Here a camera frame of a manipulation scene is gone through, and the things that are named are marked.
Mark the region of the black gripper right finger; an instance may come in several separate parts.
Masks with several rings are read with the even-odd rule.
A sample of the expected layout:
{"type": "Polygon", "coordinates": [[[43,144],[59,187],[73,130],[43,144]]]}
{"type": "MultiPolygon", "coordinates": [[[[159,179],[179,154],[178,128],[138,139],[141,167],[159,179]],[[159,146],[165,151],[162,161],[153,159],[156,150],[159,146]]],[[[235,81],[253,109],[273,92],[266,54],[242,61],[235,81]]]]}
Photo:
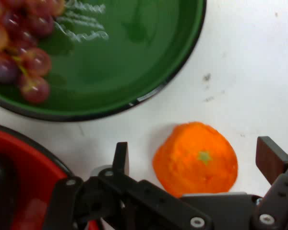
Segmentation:
{"type": "Polygon", "coordinates": [[[288,154],[270,137],[258,137],[255,162],[271,187],[252,214],[252,226],[288,230],[288,154]]]}

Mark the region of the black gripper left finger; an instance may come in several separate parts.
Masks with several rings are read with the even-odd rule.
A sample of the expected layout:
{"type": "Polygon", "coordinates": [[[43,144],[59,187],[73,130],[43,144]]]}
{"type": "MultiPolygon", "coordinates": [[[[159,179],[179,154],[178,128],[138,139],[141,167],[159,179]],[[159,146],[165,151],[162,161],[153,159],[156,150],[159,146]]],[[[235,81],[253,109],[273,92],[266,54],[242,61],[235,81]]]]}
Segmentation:
{"type": "Polygon", "coordinates": [[[84,181],[56,182],[43,228],[83,230],[103,219],[116,230],[210,230],[212,219],[148,181],[129,176],[128,144],[116,145],[113,164],[84,181]]]}

